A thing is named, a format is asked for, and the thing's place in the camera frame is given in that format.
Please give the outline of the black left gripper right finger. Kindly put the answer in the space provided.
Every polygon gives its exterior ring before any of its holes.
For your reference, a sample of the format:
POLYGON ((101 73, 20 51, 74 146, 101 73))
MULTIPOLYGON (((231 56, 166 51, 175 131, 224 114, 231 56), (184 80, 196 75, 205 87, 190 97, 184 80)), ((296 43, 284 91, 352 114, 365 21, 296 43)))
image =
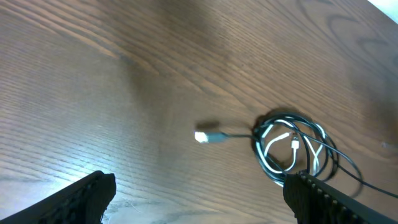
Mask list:
POLYGON ((299 224, 397 224, 306 173, 287 175, 283 196, 299 224))

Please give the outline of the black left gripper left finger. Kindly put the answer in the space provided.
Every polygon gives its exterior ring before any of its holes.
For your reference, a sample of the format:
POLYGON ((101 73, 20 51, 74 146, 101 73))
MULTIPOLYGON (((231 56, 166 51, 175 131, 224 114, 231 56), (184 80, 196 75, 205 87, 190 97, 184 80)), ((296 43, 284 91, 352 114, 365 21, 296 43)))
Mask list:
POLYGON ((1 224, 101 224, 115 195, 115 175, 97 170, 1 224))

